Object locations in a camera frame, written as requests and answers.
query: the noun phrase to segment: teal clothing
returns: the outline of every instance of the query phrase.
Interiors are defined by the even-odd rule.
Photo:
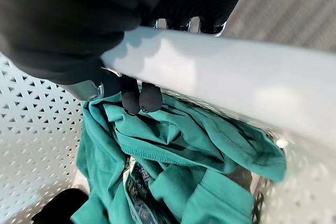
[[[284,154],[261,130],[168,95],[163,101],[161,110],[137,116],[125,113],[119,94],[84,105],[77,165],[91,194],[74,223],[134,223],[123,185],[128,156],[182,224],[251,223],[253,196],[225,176],[239,166],[283,179]]]

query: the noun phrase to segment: gloved hand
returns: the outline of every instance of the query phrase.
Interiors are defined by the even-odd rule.
[[[140,109],[144,113],[155,112],[162,107],[162,94],[159,87],[143,82],[141,93],[135,78],[121,76],[121,98],[125,111],[136,115]]]

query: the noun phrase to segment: white perforated metal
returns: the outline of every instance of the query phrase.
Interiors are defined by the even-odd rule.
[[[287,174],[268,183],[261,223],[335,224],[336,156],[327,146],[287,136]]]
[[[29,223],[71,185],[81,104],[0,55],[0,223]]]

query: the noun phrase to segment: black object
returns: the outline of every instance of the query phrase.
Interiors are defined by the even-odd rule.
[[[138,82],[135,78],[125,75],[120,79],[122,106],[129,115],[136,115],[140,112]]]
[[[199,24],[200,31],[204,34],[217,35],[221,33],[224,28],[224,24],[220,21],[217,22],[216,20],[207,18],[200,18]]]
[[[139,102],[142,112],[155,112],[162,107],[162,103],[160,88],[151,83],[143,82]]]
[[[101,83],[104,86],[104,97],[110,97],[121,91],[121,80],[115,73],[101,69]]]
[[[52,201],[32,217],[34,224],[73,224],[70,217],[89,199],[79,189],[60,192]]]
[[[190,29],[190,19],[185,20],[167,19],[166,22],[168,30],[189,31]]]

